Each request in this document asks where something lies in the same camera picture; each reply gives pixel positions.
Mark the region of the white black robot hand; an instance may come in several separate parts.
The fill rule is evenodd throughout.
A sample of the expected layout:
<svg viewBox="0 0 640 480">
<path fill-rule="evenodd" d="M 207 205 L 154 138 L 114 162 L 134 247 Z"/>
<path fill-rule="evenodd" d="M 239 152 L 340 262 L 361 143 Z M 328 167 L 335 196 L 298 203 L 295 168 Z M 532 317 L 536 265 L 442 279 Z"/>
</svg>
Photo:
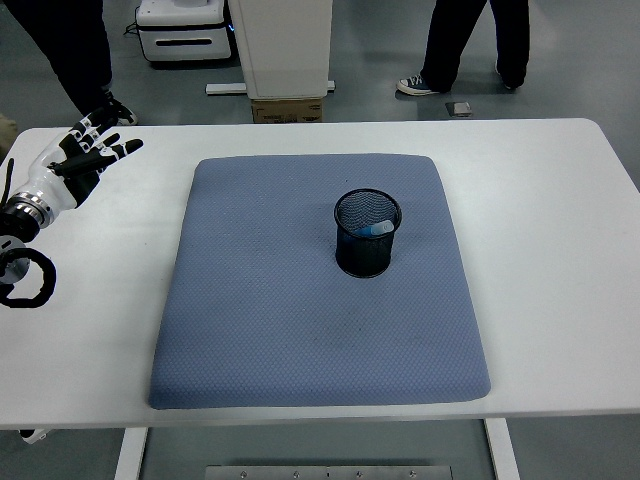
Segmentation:
<svg viewBox="0 0 640 480">
<path fill-rule="evenodd" d="M 109 134 L 116 120 L 100 108 L 52 141 L 29 168 L 29 180 L 20 187 L 57 215 L 79 207 L 111 165 L 143 147 L 140 139 L 123 141 Z"/>
</svg>

